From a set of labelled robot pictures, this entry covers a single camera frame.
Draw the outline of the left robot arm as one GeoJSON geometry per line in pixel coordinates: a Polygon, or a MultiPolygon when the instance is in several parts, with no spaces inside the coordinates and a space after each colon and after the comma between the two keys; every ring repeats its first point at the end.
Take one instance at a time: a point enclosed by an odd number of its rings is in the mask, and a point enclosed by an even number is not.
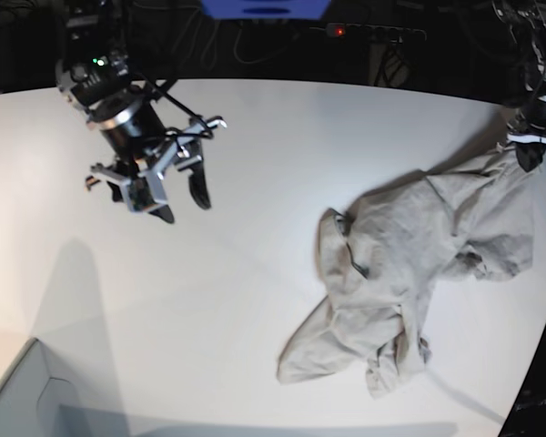
{"type": "Polygon", "coordinates": [[[496,16],[515,41],[531,50],[523,57],[525,97],[507,123],[506,144],[525,172],[546,153],[546,1],[494,1],[496,16]]]}

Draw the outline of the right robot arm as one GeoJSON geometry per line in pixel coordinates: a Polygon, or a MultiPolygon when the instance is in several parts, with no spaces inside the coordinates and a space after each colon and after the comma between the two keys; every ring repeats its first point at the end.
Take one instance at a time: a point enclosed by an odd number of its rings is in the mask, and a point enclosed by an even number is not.
{"type": "Polygon", "coordinates": [[[56,64],[56,87],[114,152],[110,164],[91,166],[86,189],[106,184],[113,202],[172,224],[163,181],[175,168],[188,173],[190,196],[209,210],[203,143],[226,121],[202,117],[172,97],[176,77],[159,85],[130,59],[126,5],[66,1],[64,8],[65,42],[56,64]]]}

